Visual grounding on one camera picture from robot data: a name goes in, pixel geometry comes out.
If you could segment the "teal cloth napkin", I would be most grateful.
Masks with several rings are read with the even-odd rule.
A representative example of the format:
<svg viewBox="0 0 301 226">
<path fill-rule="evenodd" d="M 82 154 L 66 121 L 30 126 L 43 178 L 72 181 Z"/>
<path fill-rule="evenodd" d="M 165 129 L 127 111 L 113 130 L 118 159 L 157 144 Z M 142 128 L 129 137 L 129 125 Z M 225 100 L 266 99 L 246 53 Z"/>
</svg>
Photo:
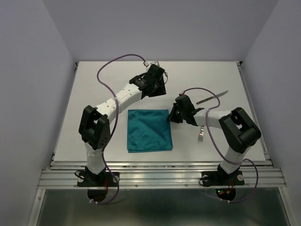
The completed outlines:
<svg viewBox="0 0 301 226">
<path fill-rule="evenodd" d="M 127 150 L 129 153 L 171 151 L 173 149 L 169 111 L 128 110 Z"/>
</svg>

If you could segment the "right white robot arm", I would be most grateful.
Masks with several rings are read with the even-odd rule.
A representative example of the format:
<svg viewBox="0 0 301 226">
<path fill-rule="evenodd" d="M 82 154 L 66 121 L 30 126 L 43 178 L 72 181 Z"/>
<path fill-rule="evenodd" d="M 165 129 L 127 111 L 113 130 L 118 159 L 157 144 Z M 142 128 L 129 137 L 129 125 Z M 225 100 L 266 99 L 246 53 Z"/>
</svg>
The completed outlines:
<svg viewBox="0 0 301 226">
<path fill-rule="evenodd" d="M 213 111 L 205 108 L 195 108 L 187 95 L 175 99 L 169 122 L 182 123 L 197 127 L 206 126 L 221 129 L 229 145 L 226 155 L 222 154 L 222 162 L 216 172 L 217 180 L 226 184 L 233 179 L 233 173 L 238 170 L 245 154 L 251 146 L 261 138 L 261 131 L 246 113 L 237 107 L 232 111 Z"/>
</svg>

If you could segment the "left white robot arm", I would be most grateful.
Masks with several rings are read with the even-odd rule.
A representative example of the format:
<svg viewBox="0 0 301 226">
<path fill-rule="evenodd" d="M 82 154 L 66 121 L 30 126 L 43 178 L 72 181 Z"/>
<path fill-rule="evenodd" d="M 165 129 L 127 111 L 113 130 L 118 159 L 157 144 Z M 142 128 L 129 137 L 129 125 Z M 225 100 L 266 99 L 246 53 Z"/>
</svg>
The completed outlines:
<svg viewBox="0 0 301 226">
<path fill-rule="evenodd" d="M 158 97 L 166 94 L 165 69 L 158 62 L 145 66 L 146 72 L 130 79 L 118 93 L 101 81 L 100 83 L 111 92 L 112 97 L 95 107 L 88 105 L 83 110 L 79 134 L 86 147 L 85 170 L 89 173 L 88 180 L 95 186 L 104 182 L 103 171 L 106 165 L 103 152 L 116 129 L 119 114 L 145 97 Z"/>
</svg>

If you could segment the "metal fork black handle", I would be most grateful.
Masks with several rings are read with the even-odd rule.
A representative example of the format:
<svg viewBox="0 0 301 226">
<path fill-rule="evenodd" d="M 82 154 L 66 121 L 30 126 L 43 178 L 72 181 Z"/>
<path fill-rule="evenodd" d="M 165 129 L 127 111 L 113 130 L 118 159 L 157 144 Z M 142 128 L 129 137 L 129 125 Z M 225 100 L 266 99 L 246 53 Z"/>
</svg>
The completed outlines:
<svg viewBox="0 0 301 226">
<path fill-rule="evenodd" d="M 198 142 L 202 143 L 203 138 L 204 138 L 204 126 L 201 126 L 198 134 Z"/>
</svg>

